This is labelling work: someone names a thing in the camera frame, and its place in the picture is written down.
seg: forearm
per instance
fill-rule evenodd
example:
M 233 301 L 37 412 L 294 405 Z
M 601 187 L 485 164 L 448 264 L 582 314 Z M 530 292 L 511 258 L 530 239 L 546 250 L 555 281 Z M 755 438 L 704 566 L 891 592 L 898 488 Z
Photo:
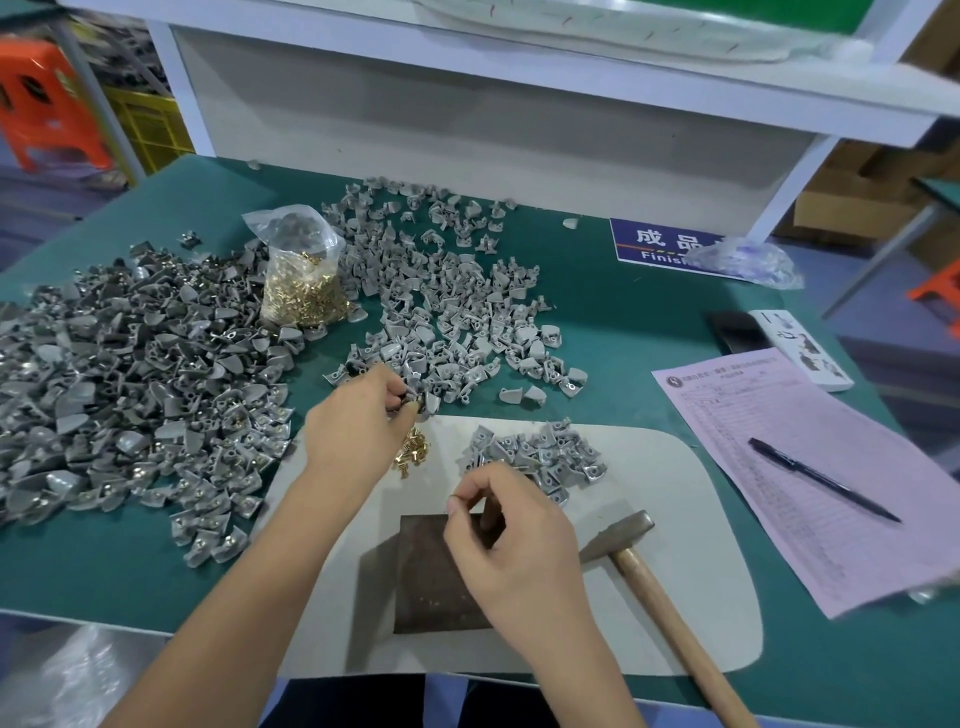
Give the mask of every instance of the forearm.
M 645 728 L 600 631 L 571 630 L 559 639 L 558 654 L 534 660 L 531 667 L 563 728 Z
M 253 726 L 327 554 L 354 514 L 305 473 L 103 725 Z

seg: blue sign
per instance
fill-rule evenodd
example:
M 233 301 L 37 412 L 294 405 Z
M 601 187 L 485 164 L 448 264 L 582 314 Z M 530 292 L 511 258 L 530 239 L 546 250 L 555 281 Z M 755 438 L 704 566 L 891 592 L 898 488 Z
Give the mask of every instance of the blue sign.
M 718 243 L 723 239 L 723 235 L 615 218 L 611 218 L 610 230 L 613 233 L 616 259 L 624 263 L 639 263 L 652 265 L 655 268 L 701 273 L 706 276 L 735 278 L 735 276 L 707 271 L 686 262 L 687 252 L 694 248 Z

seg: orange plastic stool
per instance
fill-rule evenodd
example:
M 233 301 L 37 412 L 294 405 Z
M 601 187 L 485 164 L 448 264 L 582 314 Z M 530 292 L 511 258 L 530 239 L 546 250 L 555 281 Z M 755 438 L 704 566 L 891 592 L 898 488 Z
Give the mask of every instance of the orange plastic stool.
M 60 78 L 75 82 L 63 53 L 45 40 L 0 38 L 0 124 L 17 162 L 27 172 L 36 164 L 28 149 L 79 149 L 98 169 L 113 160 L 97 122 Z
M 960 258 L 954 260 L 936 276 L 923 285 L 919 285 L 907 294 L 913 301 L 923 296 L 936 295 L 957 309 L 960 313 Z M 960 318 L 953 322 L 949 332 L 960 337 Z

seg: hammer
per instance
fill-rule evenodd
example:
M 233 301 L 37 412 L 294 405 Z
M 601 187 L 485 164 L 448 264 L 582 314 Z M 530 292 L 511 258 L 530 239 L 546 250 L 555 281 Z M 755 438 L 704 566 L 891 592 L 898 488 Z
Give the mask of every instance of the hammer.
M 600 531 L 581 549 L 580 563 L 610 556 L 630 591 L 663 633 L 720 722 L 726 728 L 758 728 L 747 706 L 686 625 L 657 577 L 631 548 L 653 527 L 650 515 L 646 511 L 637 511 Z

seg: black phone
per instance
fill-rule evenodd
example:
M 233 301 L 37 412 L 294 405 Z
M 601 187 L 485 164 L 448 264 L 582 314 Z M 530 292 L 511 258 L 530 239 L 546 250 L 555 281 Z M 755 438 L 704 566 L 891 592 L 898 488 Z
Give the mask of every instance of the black phone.
M 746 311 L 714 311 L 707 314 L 707 320 L 726 353 L 755 352 L 773 346 Z

